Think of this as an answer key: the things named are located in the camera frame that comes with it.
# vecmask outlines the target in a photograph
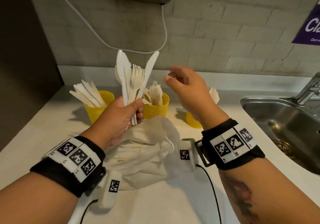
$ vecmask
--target yellow cup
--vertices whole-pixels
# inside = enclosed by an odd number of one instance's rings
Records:
[[[200,124],[200,122],[195,120],[190,112],[186,113],[186,123],[193,128],[197,128],[197,129],[202,128],[202,125]]]
[[[168,105],[169,105],[169,96],[165,93],[162,94],[162,104],[160,106],[154,105],[143,105],[143,115],[145,119],[150,119],[156,115],[166,116]]]
[[[86,109],[86,111],[88,113],[88,116],[89,116],[90,121],[91,121],[92,124],[99,118],[99,116],[108,107],[108,105],[110,105],[111,102],[115,100],[115,96],[111,92],[108,92],[108,91],[105,91],[105,90],[99,90],[99,93],[100,93],[103,101],[106,103],[106,106],[103,106],[103,107],[90,107],[90,106],[84,104],[85,109]]]

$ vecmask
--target sink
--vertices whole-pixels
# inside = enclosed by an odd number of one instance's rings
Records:
[[[299,107],[290,99],[244,98],[241,106],[286,156],[320,175],[320,101],[309,102]]]

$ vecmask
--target arm tattoo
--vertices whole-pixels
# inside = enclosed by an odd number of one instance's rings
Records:
[[[251,211],[254,203],[251,200],[252,192],[249,187],[244,182],[236,180],[225,172],[220,172],[220,177],[227,194],[239,207],[242,216],[250,224],[260,223],[258,215]]]

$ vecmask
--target countertop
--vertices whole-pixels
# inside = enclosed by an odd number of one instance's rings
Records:
[[[120,95],[119,87],[98,87]],[[64,86],[0,152],[0,189],[28,173],[42,155],[67,137],[85,130],[90,120],[81,102]],[[181,138],[201,139],[202,129],[194,129],[185,121],[177,97],[170,97],[167,111]],[[295,93],[259,91],[218,91],[219,106],[233,119],[241,122],[255,137],[266,157],[298,188],[320,206],[320,176],[303,169],[286,157],[247,115],[240,105],[245,97],[291,97]],[[206,168],[216,190],[222,223],[239,223],[226,197],[215,165]],[[86,223],[219,223],[214,194],[206,174],[198,168],[194,173],[181,173],[174,179],[162,181],[135,191],[120,191],[116,206],[108,214],[87,211]]]

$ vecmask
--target purple sign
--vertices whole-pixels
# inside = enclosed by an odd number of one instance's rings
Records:
[[[320,1],[311,11],[292,43],[320,46]]]

